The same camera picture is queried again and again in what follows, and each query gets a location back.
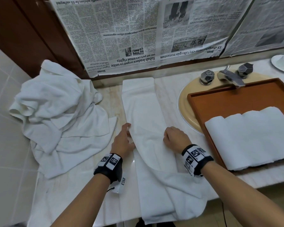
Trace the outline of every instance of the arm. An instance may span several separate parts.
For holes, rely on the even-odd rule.
[[[175,127],[168,127],[164,143],[176,153],[191,145],[189,137]],[[259,191],[213,161],[201,173],[220,199],[243,226],[284,227],[284,211]]]
[[[135,144],[129,144],[127,140],[127,128],[129,126],[130,123],[122,126],[121,132],[115,137],[111,145],[111,153],[118,154],[122,159],[135,148]],[[51,227],[93,226],[109,185],[110,179],[107,176],[100,173],[94,175]]]

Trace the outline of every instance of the beige sink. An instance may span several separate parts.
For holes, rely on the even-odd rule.
[[[201,91],[207,91],[210,89],[214,88],[220,88],[220,87],[226,87],[227,85],[230,85],[231,83],[229,81],[220,81],[217,78],[217,73],[215,72],[215,79],[212,81],[212,83],[208,86],[204,86],[199,82],[199,77],[191,81],[188,85],[186,85],[178,98],[178,105],[179,105],[179,111],[182,117],[188,122],[195,130],[199,131],[202,133],[202,130],[200,128],[200,125],[195,117],[195,114],[193,113],[193,110],[191,106],[189,105],[187,101],[187,95],[189,93],[195,93],[195,92],[201,92]],[[261,80],[268,80],[271,79],[272,77],[265,76],[256,72],[252,72],[251,74],[248,75],[246,79],[244,79],[244,83],[252,83],[256,81],[261,81]]]

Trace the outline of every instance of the wristband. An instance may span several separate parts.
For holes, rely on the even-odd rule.
[[[184,166],[190,175],[200,175],[201,169],[213,158],[201,147],[195,144],[188,145],[182,152],[185,160]]]
[[[98,163],[94,175],[103,174],[110,179],[110,183],[120,182],[122,179],[122,162],[121,156],[114,153],[106,154]]]

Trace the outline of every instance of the brown tray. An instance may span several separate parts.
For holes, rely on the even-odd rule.
[[[191,93],[187,100],[201,126],[206,140],[212,149],[218,164],[226,168],[205,122],[216,116],[224,118],[247,111],[260,111],[266,107],[277,107],[284,114],[284,83],[279,79],[270,79],[246,84],[236,89],[235,86]]]

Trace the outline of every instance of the folded white towel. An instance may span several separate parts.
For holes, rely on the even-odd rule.
[[[276,107],[205,122],[228,170],[284,159],[284,114]]]
[[[204,178],[177,172],[174,153],[163,143],[166,123],[154,79],[124,80],[122,101],[137,148],[134,158],[145,224],[199,216],[207,202],[209,184]]]
[[[39,76],[22,84],[10,114],[23,121],[39,171],[52,178],[104,149],[117,118],[96,105],[102,95],[91,80],[81,80],[45,60]]]

